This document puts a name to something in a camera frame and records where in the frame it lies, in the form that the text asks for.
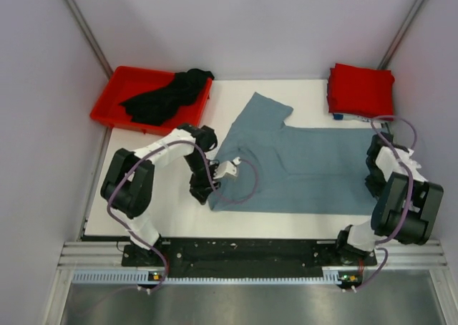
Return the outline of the blue grey t shirt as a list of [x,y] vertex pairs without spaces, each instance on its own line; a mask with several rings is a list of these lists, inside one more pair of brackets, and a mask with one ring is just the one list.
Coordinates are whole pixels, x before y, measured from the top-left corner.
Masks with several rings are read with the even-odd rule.
[[211,194],[211,210],[371,215],[364,182],[369,128],[300,128],[293,108],[255,93],[220,145],[216,160],[240,157],[239,175]]

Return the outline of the red t shirt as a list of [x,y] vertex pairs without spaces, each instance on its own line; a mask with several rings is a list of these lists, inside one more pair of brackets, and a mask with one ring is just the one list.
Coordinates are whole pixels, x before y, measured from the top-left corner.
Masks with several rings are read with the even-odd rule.
[[328,77],[328,112],[337,119],[347,115],[366,119],[393,115],[394,82],[389,70],[335,64]]

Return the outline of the red plastic bin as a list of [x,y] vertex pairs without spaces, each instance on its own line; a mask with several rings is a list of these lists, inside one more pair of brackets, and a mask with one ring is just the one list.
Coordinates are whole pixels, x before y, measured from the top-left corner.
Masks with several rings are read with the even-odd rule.
[[173,72],[164,72],[138,67],[119,66],[95,102],[90,118],[109,128],[132,130],[152,135],[167,135],[170,131],[187,122],[197,126],[203,116],[205,106],[210,98],[213,80],[209,78],[197,100],[187,106],[179,107],[176,115],[162,125],[144,125],[132,121],[121,102],[140,93],[149,92],[167,86],[173,80]]

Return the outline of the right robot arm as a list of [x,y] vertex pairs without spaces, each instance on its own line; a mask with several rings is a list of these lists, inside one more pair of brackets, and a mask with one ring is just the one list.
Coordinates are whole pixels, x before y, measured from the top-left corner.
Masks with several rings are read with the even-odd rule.
[[370,220],[339,232],[333,253],[344,265],[365,261],[377,245],[390,240],[426,244],[444,195],[441,185],[419,173],[413,151],[393,143],[392,135],[374,135],[366,154],[365,185],[376,205]]

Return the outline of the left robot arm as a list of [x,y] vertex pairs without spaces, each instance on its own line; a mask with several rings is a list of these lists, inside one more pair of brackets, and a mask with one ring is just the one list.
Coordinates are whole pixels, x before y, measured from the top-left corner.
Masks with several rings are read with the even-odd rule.
[[107,201],[109,216],[139,246],[137,256],[145,264],[155,265],[162,257],[162,248],[156,243],[160,234],[147,214],[156,170],[184,159],[191,172],[190,194],[203,205],[220,187],[220,181],[214,178],[220,163],[206,156],[217,146],[214,129],[184,123],[147,147],[134,151],[121,148],[115,152],[100,195]]

